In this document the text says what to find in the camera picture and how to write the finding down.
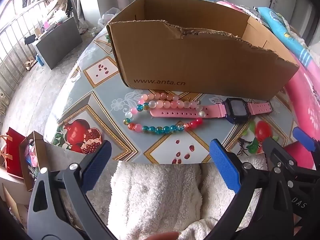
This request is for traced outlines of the pink strap smart watch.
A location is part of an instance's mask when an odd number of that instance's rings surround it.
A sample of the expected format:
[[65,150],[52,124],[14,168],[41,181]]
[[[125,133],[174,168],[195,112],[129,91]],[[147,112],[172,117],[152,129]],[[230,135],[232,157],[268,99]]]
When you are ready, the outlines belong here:
[[155,108],[150,111],[155,118],[227,119],[231,124],[244,124],[254,115],[273,112],[270,102],[252,103],[240,98],[227,98],[221,103],[196,108]]

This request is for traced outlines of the brown paper bag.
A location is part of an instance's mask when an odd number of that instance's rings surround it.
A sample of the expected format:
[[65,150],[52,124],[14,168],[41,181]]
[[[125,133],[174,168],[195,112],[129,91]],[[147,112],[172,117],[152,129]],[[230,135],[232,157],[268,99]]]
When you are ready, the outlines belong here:
[[43,135],[31,132],[19,145],[22,177],[27,191],[32,191],[43,167],[50,168]]

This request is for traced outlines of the red gift bag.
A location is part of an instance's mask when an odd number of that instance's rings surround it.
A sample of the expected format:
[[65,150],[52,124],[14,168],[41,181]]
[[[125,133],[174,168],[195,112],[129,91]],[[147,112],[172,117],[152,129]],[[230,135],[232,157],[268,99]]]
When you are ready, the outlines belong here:
[[7,133],[1,135],[1,139],[5,142],[5,151],[1,151],[1,156],[4,158],[6,172],[11,176],[23,178],[20,162],[20,144],[25,139],[25,136],[9,127]]

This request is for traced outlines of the white fluffy towel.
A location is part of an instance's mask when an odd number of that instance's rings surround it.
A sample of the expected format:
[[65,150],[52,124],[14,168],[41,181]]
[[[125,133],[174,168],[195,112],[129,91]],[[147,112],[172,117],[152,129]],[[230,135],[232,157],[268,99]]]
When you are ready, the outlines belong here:
[[113,161],[87,197],[118,239],[177,231],[204,239],[231,203],[215,164],[155,165]]

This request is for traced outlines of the fruit pattern tablecloth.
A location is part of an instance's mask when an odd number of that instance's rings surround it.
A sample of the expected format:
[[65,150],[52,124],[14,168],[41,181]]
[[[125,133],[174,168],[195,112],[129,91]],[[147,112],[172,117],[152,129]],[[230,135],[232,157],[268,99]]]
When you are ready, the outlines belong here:
[[84,50],[63,86],[46,128],[53,145],[77,153],[94,152],[103,140],[112,158],[152,164],[200,164],[211,161],[209,145],[218,139],[239,155],[261,154],[271,137],[281,146],[295,142],[295,113],[286,90],[272,100],[273,112],[254,115],[244,124],[225,118],[155,118],[155,108],[196,108],[225,101],[202,93],[131,89],[116,66],[107,30]]

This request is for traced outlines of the blue patterned pillow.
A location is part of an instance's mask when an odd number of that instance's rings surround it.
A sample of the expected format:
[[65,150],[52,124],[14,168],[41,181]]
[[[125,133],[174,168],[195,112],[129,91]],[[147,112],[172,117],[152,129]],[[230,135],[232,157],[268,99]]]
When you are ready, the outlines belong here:
[[282,17],[268,7],[258,7],[258,12],[274,35],[296,56],[305,68],[315,64],[309,51],[303,47],[287,29]]

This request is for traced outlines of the brown cardboard box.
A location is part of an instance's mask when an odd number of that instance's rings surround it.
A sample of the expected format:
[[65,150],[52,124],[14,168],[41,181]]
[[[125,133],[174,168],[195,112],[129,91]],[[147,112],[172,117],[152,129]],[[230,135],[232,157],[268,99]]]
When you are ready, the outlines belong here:
[[299,67],[261,23],[203,0],[135,0],[107,25],[123,83],[269,100]]

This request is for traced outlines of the dark grey cabinet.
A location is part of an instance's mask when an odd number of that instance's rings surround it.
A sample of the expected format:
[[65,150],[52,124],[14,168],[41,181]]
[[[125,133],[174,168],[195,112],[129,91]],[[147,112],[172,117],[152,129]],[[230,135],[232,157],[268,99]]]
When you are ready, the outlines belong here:
[[47,32],[44,37],[33,42],[33,47],[42,62],[50,69],[54,69],[69,52],[81,43],[82,38],[74,17],[70,17]]

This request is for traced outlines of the white plastic bag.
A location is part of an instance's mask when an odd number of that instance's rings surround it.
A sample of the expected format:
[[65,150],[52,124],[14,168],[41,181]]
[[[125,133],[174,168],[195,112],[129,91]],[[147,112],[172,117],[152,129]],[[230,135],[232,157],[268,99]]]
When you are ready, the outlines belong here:
[[107,25],[108,22],[110,22],[110,20],[112,20],[112,18],[114,18],[118,13],[120,12],[120,10],[118,8],[112,7],[110,10],[108,10],[107,12],[105,12],[101,18],[98,20],[98,26],[103,28],[104,26]]

